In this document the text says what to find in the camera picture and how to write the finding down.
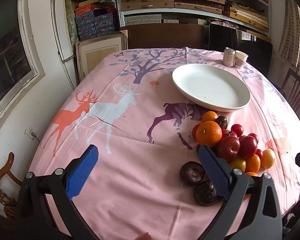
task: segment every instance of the pile of fruit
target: pile of fruit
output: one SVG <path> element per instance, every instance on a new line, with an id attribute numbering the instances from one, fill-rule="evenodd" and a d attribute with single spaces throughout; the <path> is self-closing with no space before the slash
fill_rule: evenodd
<path id="1" fill-rule="evenodd" d="M 226 117 L 213 111 L 208 111 L 202 116 L 202 123 L 192 129 L 192 136 L 198 146 L 207 144 L 219 157 L 225 159 L 233 169 L 240 169 L 250 176 L 257 176 L 260 167 L 269 169 L 274 165 L 275 154 L 272 149 L 261 151 L 258 149 L 259 138 L 255 133 L 243 135 L 240 124 L 231 126 L 227 130 Z M 205 175 L 201 164 L 187 162 L 180 169 L 180 179 L 188 186 L 195 186 L 194 198 L 200 205 L 211 205 L 218 199 L 213 184 L 203 181 Z"/>

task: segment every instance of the table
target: table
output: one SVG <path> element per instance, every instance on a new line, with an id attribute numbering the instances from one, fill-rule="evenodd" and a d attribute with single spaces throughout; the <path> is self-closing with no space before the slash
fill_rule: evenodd
<path id="1" fill-rule="evenodd" d="M 253 66 L 229 68 L 222 53 L 199 49 L 134 49 L 110 54 L 79 84 L 57 113 L 32 161 L 37 176 L 65 168 L 94 144 L 99 160 L 81 193 L 77 209 L 101 239 L 197 239 L 221 202 L 199 206 L 179 169 L 198 161 L 191 136 L 207 109 L 190 102 L 173 85 L 171 73 L 186 63 L 225 69 L 245 82 L 249 105 L 227 117 L 244 134 L 259 136 L 258 148 L 272 148 L 276 162 L 267 170 L 277 190 L 282 215 L 300 199 L 300 121 L 283 96 Z M 247 207 L 244 200 L 229 233 Z M 56 207 L 50 208 L 67 232 Z"/>

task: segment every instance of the purple deer print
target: purple deer print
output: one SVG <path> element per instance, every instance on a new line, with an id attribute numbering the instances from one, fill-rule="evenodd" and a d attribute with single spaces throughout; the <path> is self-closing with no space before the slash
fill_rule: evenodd
<path id="1" fill-rule="evenodd" d="M 186 140 L 182 137 L 181 133 L 179 132 L 181 121 L 182 119 L 185 119 L 188 116 L 191 117 L 190 118 L 191 120 L 200 121 L 203 113 L 208 111 L 208 109 L 196 104 L 187 104 L 187 103 L 175 103 L 175 104 L 165 103 L 163 107 L 166 107 L 164 115 L 156 117 L 153 121 L 152 126 L 149 128 L 147 132 L 149 143 L 154 143 L 152 140 L 151 133 L 153 128 L 159 122 L 174 119 L 175 122 L 173 124 L 173 127 L 175 128 L 177 135 L 179 136 L 182 144 L 185 145 L 189 150 L 192 150 L 192 147 L 186 142 Z"/>

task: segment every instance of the curtain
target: curtain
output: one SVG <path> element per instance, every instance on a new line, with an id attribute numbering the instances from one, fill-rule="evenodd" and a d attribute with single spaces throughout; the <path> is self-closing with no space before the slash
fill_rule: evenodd
<path id="1" fill-rule="evenodd" d="M 279 54 L 293 66 L 300 65 L 300 15 L 295 0 L 285 0 L 285 16 Z"/>

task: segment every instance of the wall outlet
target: wall outlet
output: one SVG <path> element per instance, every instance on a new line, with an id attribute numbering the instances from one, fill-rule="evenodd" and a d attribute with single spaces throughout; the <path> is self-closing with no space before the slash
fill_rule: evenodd
<path id="1" fill-rule="evenodd" d="M 32 128 L 30 127 L 30 128 L 28 129 L 28 131 L 25 133 L 27 136 L 29 136 L 29 138 L 30 138 L 31 140 L 33 140 L 33 136 L 31 135 L 32 132 L 33 132 L 33 130 L 32 130 Z"/>

